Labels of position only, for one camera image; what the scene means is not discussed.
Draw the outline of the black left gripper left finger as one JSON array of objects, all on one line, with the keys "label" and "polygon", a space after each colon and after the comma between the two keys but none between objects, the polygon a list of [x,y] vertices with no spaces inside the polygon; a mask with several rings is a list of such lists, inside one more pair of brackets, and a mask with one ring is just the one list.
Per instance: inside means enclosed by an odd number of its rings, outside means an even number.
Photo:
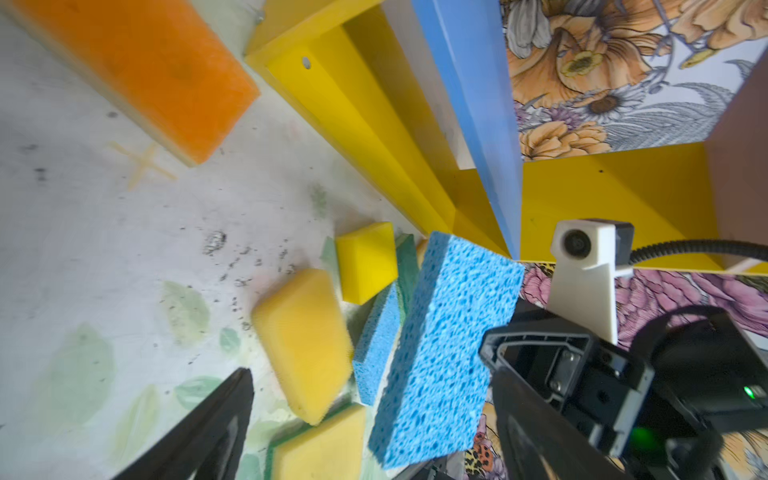
[{"label": "black left gripper left finger", "polygon": [[235,370],[118,479],[233,479],[244,449],[254,387]]}]

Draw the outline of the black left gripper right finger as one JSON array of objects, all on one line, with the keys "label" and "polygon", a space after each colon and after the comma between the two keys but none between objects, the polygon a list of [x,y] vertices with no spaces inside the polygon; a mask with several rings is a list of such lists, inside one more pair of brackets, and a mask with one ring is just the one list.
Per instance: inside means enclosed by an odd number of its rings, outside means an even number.
[{"label": "black left gripper right finger", "polygon": [[500,369],[491,380],[503,458],[510,476],[547,479],[627,479],[578,430],[543,401],[512,370]]}]

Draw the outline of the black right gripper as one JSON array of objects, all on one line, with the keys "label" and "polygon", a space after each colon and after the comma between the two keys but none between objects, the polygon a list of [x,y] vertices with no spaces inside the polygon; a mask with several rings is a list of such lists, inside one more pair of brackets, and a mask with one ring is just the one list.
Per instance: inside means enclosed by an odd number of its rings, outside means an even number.
[{"label": "black right gripper", "polygon": [[534,308],[487,331],[492,375],[517,373],[627,479],[721,479],[724,438],[767,425],[767,361],[722,308],[649,321],[621,349]]}]

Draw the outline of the large blue sponge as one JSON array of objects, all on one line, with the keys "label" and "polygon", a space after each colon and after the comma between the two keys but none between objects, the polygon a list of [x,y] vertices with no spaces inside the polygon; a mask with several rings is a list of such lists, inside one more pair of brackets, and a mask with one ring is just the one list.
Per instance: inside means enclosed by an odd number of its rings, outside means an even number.
[{"label": "large blue sponge", "polygon": [[431,234],[369,437],[383,469],[472,446],[490,384],[482,339],[512,319],[524,274],[468,240]]}]

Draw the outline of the bright yellow sponge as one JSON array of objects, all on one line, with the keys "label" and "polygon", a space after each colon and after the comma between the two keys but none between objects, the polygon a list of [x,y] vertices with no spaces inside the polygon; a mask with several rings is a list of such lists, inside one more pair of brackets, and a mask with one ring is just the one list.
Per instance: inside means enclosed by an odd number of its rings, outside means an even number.
[{"label": "bright yellow sponge", "polygon": [[394,227],[378,222],[335,238],[342,299],[363,305],[398,278]]}]

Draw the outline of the yellow wooden shelf unit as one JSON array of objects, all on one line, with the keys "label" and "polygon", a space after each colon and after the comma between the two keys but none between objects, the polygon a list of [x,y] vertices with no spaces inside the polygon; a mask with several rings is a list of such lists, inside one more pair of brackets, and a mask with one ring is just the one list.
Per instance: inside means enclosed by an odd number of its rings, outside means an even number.
[{"label": "yellow wooden shelf unit", "polygon": [[559,221],[737,237],[714,131],[763,1],[267,1],[245,50],[421,231],[549,262]]}]

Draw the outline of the yellow sponge green backing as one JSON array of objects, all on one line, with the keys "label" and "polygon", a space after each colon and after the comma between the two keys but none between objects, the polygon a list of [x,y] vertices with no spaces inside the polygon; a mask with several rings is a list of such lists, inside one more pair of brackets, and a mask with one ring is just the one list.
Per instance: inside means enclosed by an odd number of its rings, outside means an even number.
[{"label": "yellow sponge green backing", "polygon": [[365,406],[350,403],[317,426],[304,426],[270,442],[265,479],[358,479]]}]

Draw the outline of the rounded yellow sponge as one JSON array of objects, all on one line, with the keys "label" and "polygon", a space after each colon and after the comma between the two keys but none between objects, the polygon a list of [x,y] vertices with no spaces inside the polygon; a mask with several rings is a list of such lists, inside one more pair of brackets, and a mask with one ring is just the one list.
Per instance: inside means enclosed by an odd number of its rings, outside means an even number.
[{"label": "rounded yellow sponge", "polygon": [[321,423],[352,374],[353,345],[330,275],[305,269],[251,313],[293,413]]}]

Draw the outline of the dark green sponge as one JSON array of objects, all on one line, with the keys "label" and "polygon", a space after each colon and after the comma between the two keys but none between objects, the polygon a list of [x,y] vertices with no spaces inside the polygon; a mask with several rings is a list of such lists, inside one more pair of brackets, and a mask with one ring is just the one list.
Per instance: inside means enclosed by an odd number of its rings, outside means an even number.
[{"label": "dark green sponge", "polygon": [[412,234],[402,234],[397,237],[396,259],[398,266],[397,287],[402,305],[402,316],[406,317],[410,311],[419,275],[417,248]]}]

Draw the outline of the tan yellow sponge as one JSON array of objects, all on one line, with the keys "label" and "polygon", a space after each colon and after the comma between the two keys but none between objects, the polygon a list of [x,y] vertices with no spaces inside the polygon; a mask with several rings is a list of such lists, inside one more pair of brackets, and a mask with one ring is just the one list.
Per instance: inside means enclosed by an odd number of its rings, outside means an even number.
[{"label": "tan yellow sponge", "polygon": [[419,268],[421,268],[422,265],[423,265],[425,254],[426,254],[426,250],[427,250],[427,246],[428,246],[428,242],[429,242],[429,239],[428,238],[424,238],[416,246],[416,259],[417,259],[417,265],[418,265]]}]

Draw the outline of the orange sponge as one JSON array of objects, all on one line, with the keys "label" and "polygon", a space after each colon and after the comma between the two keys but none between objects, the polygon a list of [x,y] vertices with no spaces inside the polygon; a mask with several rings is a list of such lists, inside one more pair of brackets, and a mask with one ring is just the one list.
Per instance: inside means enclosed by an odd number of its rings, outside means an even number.
[{"label": "orange sponge", "polygon": [[1,6],[187,166],[206,162],[259,96],[188,1]]}]

